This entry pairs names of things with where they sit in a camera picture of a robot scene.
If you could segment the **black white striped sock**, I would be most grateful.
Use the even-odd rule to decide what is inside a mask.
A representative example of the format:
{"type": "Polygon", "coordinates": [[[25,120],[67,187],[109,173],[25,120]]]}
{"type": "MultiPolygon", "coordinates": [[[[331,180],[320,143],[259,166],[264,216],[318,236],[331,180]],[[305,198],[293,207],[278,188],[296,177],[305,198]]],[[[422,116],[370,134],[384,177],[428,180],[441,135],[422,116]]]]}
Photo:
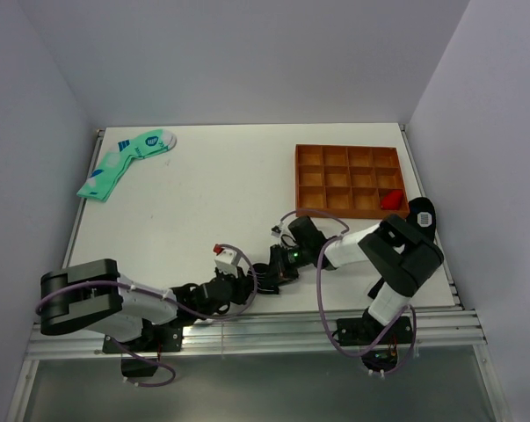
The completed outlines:
{"type": "Polygon", "coordinates": [[[278,267],[271,264],[256,263],[252,266],[255,271],[258,288],[261,295],[279,295],[280,277],[278,267]]]}

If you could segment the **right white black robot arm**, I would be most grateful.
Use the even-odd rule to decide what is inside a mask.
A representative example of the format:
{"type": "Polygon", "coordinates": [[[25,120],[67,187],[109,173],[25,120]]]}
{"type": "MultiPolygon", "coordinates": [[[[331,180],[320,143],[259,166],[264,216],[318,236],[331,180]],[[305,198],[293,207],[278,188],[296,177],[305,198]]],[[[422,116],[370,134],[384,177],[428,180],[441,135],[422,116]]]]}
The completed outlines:
{"type": "Polygon", "coordinates": [[[332,243],[307,215],[293,220],[288,231],[294,244],[270,248],[269,264],[260,275],[260,291],[277,294],[280,285],[296,280],[304,266],[333,271],[368,261],[381,276],[363,323],[366,337],[375,343],[393,333],[394,317],[444,261],[435,244],[436,213],[418,207],[404,218],[389,215],[369,229],[346,233],[332,243]]]}

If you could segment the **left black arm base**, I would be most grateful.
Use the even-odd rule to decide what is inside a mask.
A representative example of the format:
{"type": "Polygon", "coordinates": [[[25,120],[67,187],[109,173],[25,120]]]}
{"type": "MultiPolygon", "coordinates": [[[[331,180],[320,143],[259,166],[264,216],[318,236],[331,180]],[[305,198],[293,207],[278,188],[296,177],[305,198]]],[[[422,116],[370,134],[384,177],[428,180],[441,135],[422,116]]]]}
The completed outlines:
{"type": "Polygon", "coordinates": [[[126,382],[143,388],[163,387],[177,376],[176,371],[163,362],[163,354],[179,352],[182,340],[182,328],[146,325],[139,338],[124,343],[105,335],[102,353],[121,356],[120,372],[126,382]]]}

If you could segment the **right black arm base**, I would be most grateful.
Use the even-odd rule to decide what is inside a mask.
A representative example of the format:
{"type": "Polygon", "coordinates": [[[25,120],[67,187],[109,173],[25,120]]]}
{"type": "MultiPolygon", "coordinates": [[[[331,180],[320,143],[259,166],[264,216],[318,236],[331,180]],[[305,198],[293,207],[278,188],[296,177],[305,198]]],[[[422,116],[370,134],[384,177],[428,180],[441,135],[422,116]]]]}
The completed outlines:
{"type": "MultiPolygon", "coordinates": [[[[342,347],[369,346],[382,329],[383,326],[379,327],[375,320],[368,321],[365,317],[339,318],[332,335],[342,347]]],[[[378,343],[381,348],[366,353],[361,361],[374,372],[394,369],[399,362],[398,346],[409,344],[412,340],[410,319],[400,316],[378,343]]]]}

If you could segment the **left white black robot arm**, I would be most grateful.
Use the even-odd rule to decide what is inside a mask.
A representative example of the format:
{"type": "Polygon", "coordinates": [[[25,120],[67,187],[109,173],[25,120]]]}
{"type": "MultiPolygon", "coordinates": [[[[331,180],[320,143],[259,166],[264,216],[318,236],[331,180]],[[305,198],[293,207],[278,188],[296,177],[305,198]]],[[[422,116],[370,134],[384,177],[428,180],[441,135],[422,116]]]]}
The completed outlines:
{"type": "Polygon", "coordinates": [[[159,329],[224,318],[232,305],[246,308],[255,281],[238,266],[215,269],[206,283],[158,289],[130,280],[116,260],[105,258],[44,274],[36,314],[45,336],[95,331],[144,351],[159,329]]]}

